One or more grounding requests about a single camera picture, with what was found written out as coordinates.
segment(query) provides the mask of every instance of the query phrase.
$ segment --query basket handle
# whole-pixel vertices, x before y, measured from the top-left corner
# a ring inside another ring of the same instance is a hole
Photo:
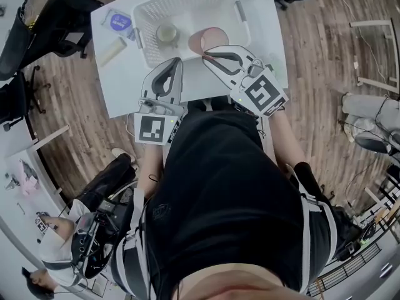
[[[135,32],[136,43],[139,49],[143,49],[142,38],[140,37],[140,30],[138,27],[134,27],[133,31]]]
[[[240,0],[237,0],[235,2],[235,5],[237,7],[237,10],[239,11],[240,18],[242,19],[242,22],[246,22],[248,19],[246,18],[246,13],[244,13],[243,5]]]

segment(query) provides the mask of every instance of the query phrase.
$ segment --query chair base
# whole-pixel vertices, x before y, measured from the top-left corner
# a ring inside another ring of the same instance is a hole
[[[35,93],[38,92],[40,89],[42,88],[51,88],[51,84],[47,83],[43,86],[40,86],[38,88],[33,88],[34,86],[34,80],[35,80],[35,72],[40,70],[40,66],[34,66],[33,67],[33,71],[32,71],[32,75],[31,75],[31,80],[29,82],[27,82],[27,96],[30,99],[31,102],[33,102],[34,106],[36,107],[36,109],[39,111],[40,114],[45,114],[46,110],[41,109],[38,100],[35,97]]]
[[[276,3],[279,4],[279,7],[281,8],[281,10],[286,11],[288,9],[288,6],[286,5],[286,3],[284,1],[276,1]]]

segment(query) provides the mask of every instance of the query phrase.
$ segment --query pink cloth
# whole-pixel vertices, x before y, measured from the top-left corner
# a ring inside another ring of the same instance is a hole
[[[21,174],[22,193],[28,196],[39,189],[38,175],[22,160],[19,160],[19,171]]]

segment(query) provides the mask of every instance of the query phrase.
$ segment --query person's arm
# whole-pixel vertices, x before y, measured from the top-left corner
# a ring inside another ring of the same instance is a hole
[[[144,196],[147,199],[151,198],[156,191],[162,173],[163,147],[147,144],[144,149],[144,161],[140,169],[139,181],[137,182],[137,188],[144,190]]]
[[[75,230],[75,224],[64,217],[47,217],[41,216],[43,222],[57,226],[55,232],[62,237],[65,241],[71,237]]]
[[[278,164],[288,164],[294,168],[298,163],[306,162],[306,155],[294,136],[284,111],[277,111],[269,118],[269,127]]]

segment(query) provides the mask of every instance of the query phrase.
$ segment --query table leg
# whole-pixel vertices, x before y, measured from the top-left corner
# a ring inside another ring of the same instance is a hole
[[[67,130],[69,130],[69,126],[66,125],[64,127],[62,127],[61,129],[57,130],[56,132],[50,134],[50,136],[45,137],[43,140],[40,140],[38,143],[34,144],[31,149],[33,151],[37,151],[38,149],[40,149],[41,147],[43,147],[45,144],[49,143],[50,141],[52,141],[54,138],[58,137],[59,135],[61,135],[62,133],[66,132]]]
[[[369,194],[369,196],[381,207],[385,208],[385,205],[382,203],[381,200],[378,199],[378,197],[368,188],[365,187],[365,192]]]
[[[390,20],[369,20],[350,22],[351,27],[368,27],[368,26],[390,26]]]
[[[387,197],[387,200],[389,200],[391,203],[395,203],[396,201],[386,192],[385,189],[383,189],[382,187],[379,187],[379,191],[381,191],[383,193],[383,195],[385,197]]]
[[[371,79],[366,79],[365,77],[358,77],[357,80],[360,83],[365,83],[365,84],[369,84],[371,86],[376,86],[378,88],[382,88],[382,89],[386,89],[388,91],[391,91],[393,93],[398,93],[398,89],[396,87],[390,86],[386,83],[383,82],[379,82],[379,81],[375,81],[375,80],[371,80]]]

